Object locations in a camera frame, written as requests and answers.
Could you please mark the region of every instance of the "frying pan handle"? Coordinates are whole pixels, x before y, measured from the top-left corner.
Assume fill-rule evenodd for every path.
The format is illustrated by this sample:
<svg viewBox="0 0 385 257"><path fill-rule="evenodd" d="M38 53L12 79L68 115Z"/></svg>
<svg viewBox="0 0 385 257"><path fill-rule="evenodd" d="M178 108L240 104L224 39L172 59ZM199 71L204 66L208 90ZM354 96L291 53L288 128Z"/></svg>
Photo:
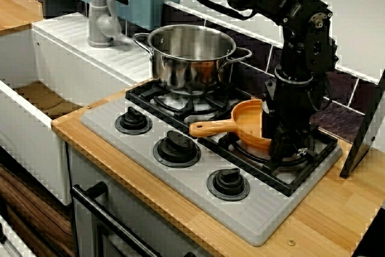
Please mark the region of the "frying pan handle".
<svg viewBox="0 0 385 257"><path fill-rule="evenodd" d="M235 132L237 125L232 119L216 120L213 122L197 122L189 127L189 133L193 137L207 137L219 132Z"/></svg>

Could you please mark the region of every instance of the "stainless steel pot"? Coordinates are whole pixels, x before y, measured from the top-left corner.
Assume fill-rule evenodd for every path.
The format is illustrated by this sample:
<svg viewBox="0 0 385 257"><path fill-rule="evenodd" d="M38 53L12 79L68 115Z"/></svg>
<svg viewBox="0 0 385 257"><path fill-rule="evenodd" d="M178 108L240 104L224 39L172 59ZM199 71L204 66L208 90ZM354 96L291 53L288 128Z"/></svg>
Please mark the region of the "stainless steel pot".
<svg viewBox="0 0 385 257"><path fill-rule="evenodd" d="M138 37L147 37L149 46ZM237 48L227 34L197 25L164 26L151 33L137 33L132 39L150 54L153 78L182 94L207 93L221 82L228 83L229 64L252 55L248 49ZM236 50L245 55L230 59Z"/></svg>

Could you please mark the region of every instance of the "wooden frying pan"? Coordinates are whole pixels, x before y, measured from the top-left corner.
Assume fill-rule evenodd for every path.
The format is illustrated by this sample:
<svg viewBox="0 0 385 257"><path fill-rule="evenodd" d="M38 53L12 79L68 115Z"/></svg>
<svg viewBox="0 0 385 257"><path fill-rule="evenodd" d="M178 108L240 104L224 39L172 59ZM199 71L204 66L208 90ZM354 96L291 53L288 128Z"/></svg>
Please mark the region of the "wooden frying pan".
<svg viewBox="0 0 385 257"><path fill-rule="evenodd" d="M193 137L207 137L220 132L234 132L246 145L269 150L271 140L261 137L262 101L252 99L237 104L231 119L213 122L197 122L189 127Z"/></svg>

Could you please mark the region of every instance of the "oven door handle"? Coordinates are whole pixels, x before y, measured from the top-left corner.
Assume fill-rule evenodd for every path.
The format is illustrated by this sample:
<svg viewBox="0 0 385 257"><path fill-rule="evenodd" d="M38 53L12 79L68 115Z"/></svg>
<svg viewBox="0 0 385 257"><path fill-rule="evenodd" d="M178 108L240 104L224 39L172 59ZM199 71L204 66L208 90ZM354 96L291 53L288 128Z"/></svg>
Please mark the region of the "oven door handle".
<svg viewBox="0 0 385 257"><path fill-rule="evenodd" d="M70 190L71 195L95 215L105 226L110 228L124 242L130 245L143 257L162 257L158 252L146 244L133 233L126 225L106 210L104 206L95 201L103 193L107 193L108 187L104 182L84 191L79 185L74 185Z"/></svg>

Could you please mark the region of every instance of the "pot handle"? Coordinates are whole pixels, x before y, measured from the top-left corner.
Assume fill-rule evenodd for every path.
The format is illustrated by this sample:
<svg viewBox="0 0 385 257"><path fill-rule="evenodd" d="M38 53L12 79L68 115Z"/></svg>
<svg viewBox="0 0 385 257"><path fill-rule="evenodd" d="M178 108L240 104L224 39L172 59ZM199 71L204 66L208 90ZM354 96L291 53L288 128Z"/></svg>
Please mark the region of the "pot handle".
<svg viewBox="0 0 385 257"><path fill-rule="evenodd" d="M225 62L224 64L222 64L221 68L219 69L219 72L220 73L223 73L224 72L224 68L226 66L228 66L229 64L232 64L232 63L236 63L237 61L242 61L242 60L245 60L246 58L249 58L253 55L252 51L247 49L247 48L236 48L236 49L240 49L244 52L247 52L247 55L244 55L243 57L239 57L239 58L236 58L234 60L229 60L227 62Z"/></svg>
<svg viewBox="0 0 385 257"><path fill-rule="evenodd" d="M189 127L189 134L193 137L207 137L220 132L235 132L236 123L232 120L215 120L213 122L192 123Z"/></svg>
<svg viewBox="0 0 385 257"><path fill-rule="evenodd" d="M146 36L148 37L150 34L149 33L135 33L133 36L132 36L132 40L138 45L140 46L141 48L143 48L145 51L147 51L149 54L151 54L151 50L148 46L142 44L141 42L139 42L137 40L137 37L141 37L141 36Z"/></svg>

